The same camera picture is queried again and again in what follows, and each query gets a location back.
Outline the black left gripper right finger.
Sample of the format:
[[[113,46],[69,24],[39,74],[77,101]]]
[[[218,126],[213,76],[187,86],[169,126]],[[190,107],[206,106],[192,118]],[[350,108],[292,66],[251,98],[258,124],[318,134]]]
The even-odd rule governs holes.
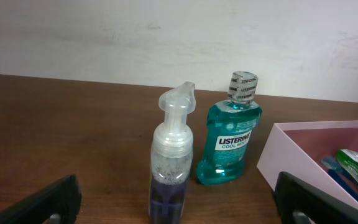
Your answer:
[[[274,199],[282,223],[358,224],[358,209],[288,172],[279,173]]]

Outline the clear foam pump bottle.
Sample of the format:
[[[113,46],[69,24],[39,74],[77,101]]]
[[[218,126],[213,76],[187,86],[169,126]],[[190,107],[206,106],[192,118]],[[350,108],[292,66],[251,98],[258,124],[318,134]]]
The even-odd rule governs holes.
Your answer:
[[[187,116],[196,107],[195,84],[185,82],[159,98],[164,122],[154,131],[150,151],[149,222],[180,223],[193,160]]]

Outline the blue white toothbrush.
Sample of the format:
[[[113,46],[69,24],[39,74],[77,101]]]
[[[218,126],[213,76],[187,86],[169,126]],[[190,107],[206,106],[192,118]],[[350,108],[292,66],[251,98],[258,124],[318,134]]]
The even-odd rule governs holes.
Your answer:
[[[325,157],[321,160],[321,163],[325,165],[329,170],[335,171],[338,175],[344,176],[347,180],[351,181],[358,189],[358,182],[353,178],[353,176],[348,173],[342,166],[333,158]]]

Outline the pink cardboard box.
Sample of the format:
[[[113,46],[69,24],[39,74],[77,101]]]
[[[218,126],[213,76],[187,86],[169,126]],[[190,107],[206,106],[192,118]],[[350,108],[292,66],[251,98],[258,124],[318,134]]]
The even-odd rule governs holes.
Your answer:
[[[338,150],[358,152],[358,121],[277,123],[273,125],[257,168],[272,189],[288,172],[358,209],[358,201],[329,174],[321,161]]]

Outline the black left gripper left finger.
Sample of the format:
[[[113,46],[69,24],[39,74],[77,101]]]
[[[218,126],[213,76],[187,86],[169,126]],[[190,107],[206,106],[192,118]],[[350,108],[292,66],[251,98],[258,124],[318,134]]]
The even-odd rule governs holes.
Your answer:
[[[36,193],[0,211],[0,224],[44,223],[54,215],[54,223],[76,222],[82,194],[77,176],[67,175]]]

